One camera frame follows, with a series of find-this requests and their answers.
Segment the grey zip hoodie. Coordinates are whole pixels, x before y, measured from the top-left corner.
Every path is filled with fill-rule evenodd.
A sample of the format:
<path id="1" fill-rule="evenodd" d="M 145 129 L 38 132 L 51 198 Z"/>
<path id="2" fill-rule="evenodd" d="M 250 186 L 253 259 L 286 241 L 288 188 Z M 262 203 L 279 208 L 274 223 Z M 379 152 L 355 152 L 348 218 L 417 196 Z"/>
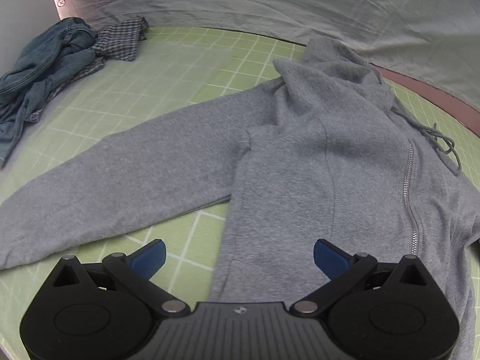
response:
<path id="1" fill-rule="evenodd" d="M 324 282 L 319 238 L 415 254 L 459 319 L 454 359 L 471 359 L 479 192 L 448 138 L 340 42 L 273 64 L 277 79 L 106 136 L 21 187 L 1 204 L 1 267 L 226 201 L 211 300 L 294 302 Z"/>

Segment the green grid cutting mat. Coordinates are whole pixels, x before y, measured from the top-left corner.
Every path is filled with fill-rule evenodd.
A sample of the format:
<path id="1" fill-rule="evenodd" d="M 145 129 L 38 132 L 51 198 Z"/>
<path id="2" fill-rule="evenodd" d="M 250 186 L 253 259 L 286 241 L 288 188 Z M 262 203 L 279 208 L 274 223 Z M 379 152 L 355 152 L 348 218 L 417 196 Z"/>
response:
<path id="1" fill-rule="evenodd" d="M 112 60 L 66 88 L 24 131 L 1 170 L 1 197 L 87 150 L 179 107 L 249 89 L 276 76 L 276 58 L 298 60 L 303 47 L 276 39 L 207 28 L 153 28 L 132 62 Z M 84 263 L 129 253 L 155 238 L 166 264 L 153 281 L 191 305 L 208 298 L 227 207 L 218 204 L 125 236 L 73 250 Z"/>

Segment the checkered plaid shirt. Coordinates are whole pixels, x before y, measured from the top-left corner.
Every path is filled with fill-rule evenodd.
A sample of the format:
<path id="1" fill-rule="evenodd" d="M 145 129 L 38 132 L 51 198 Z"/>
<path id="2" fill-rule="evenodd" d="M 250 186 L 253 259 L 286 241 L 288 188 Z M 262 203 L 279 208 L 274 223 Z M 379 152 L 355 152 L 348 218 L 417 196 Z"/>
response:
<path id="1" fill-rule="evenodd" d="M 98 32 L 97 41 L 92 47 L 96 55 L 95 60 L 54 88 L 44 103 L 37 106 L 24 121 L 27 123 L 38 122 L 48 102 L 53 100 L 73 82 L 102 70 L 108 59 L 133 62 L 137 56 L 138 43 L 146 39 L 148 28 L 146 18 L 142 16 L 127 19 L 119 24 L 108 25 L 102 28 Z"/>

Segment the blue denim garment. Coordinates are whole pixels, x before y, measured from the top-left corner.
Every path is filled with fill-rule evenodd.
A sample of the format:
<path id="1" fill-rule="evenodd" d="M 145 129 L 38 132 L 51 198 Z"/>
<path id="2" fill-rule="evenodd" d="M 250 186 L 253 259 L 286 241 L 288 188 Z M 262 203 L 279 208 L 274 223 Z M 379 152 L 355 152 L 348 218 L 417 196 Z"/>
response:
<path id="1" fill-rule="evenodd" d="M 59 86 L 96 58 L 97 33 L 83 19 L 62 19 L 21 51 L 10 72 L 1 77 L 1 163 L 19 142 Z"/>

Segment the grey printed backdrop sheet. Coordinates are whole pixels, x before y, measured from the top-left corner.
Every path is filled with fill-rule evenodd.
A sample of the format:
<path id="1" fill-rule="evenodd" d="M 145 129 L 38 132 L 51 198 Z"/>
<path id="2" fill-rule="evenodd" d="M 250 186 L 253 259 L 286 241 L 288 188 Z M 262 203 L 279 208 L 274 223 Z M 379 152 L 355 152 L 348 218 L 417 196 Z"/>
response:
<path id="1" fill-rule="evenodd" d="M 209 27 L 307 43 L 338 39 L 371 63 L 479 105 L 479 0 L 55 0 L 61 17 Z"/>

